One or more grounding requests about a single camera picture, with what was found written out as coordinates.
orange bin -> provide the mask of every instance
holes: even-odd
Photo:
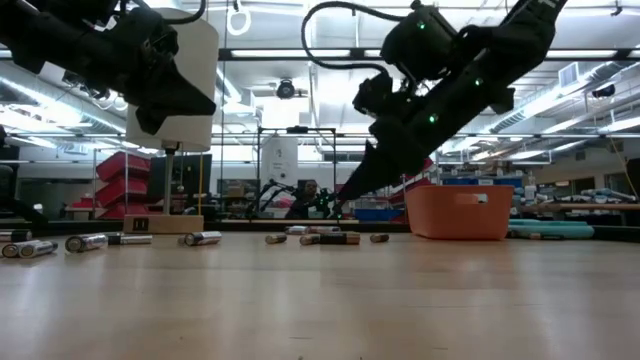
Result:
[[[513,186],[420,186],[407,193],[411,232],[438,240],[502,240]]]

wooden table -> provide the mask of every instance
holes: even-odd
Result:
[[[163,239],[0,259],[0,358],[640,358],[633,244]]]

wooden block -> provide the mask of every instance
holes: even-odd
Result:
[[[204,217],[197,215],[126,215],[125,233],[187,234],[204,231]]]

aa battery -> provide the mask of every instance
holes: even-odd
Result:
[[[309,227],[307,226],[287,226],[284,228],[284,233],[287,235],[305,235],[309,233]]]
[[[4,230],[0,231],[0,242],[24,242],[30,241],[32,234],[30,230]]]
[[[187,246],[202,246],[209,244],[217,244],[222,240],[222,234],[219,231],[205,231],[199,233],[191,233],[184,235],[184,245]]]
[[[2,247],[2,256],[6,258],[18,258],[20,257],[20,250],[27,245],[33,245],[39,243],[40,240],[29,240],[21,243],[11,243]]]
[[[115,234],[108,236],[109,245],[149,245],[153,235]]]
[[[360,234],[358,233],[333,233],[313,234],[300,237],[300,245],[358,245]]]
[[[282,244],[287,241],[287,235],[267,235],[264,241],[269,245]]]
[[[389,241],[389,235],[388,234],[374,234],[371,235],[369,237],[369,240],[371,240],[372,243],[381,243],[381,242],[387,242]]]
[[[340,232],[340,228],[337,226],[311,226],[309,228],[310,234],[331,234]]]
[[[20,257],[31,259],[34,257],[51,254],[58,249],[58,244],[51,241],[40,241],[35,244],[24,245],[20,249]]]
[[[70,253],[79,253],[99,249],[105,246],[109,239],[104,234],[77,235],[67,239],[64,248]]]

robotic arm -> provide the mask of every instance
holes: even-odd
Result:
[[[198,20],[206,0],[192,16],[175,20],[132,1],[139,7],[127,12],[128,0],[0,0],[0,43],[33,73],[51,62],[89,86],[122,93],[138,106],[147,133],[155,134],[168,116],[213,115],[215,104],[178,72],[177,33],[170,26]],[[113,28],[98,30],[112,17]]]
[[[419,1],[406,17],[396,17],[342,1],[312,8],[302,23],[302,44],[314,63],[329,69],[374,68],[353,100],[356,110],[375,119],[365,156],[338,194],[357,199],[395,181],[416,175],[424,159],[436,151],[486,107],[503,114],[513,109],[515,90],[509,85],[544,60],[555,37],[555,21],[567,0],[520,0],[496,27],[467,26],[456,32],[433,6]],[[313,57],[305,27],[319,10],[360,10],[398,25],[387,35],[381,56],[406,77],[399,91],[380,64],[327,64]],[[426,95],[416,94],[424,81],[439,81]]]

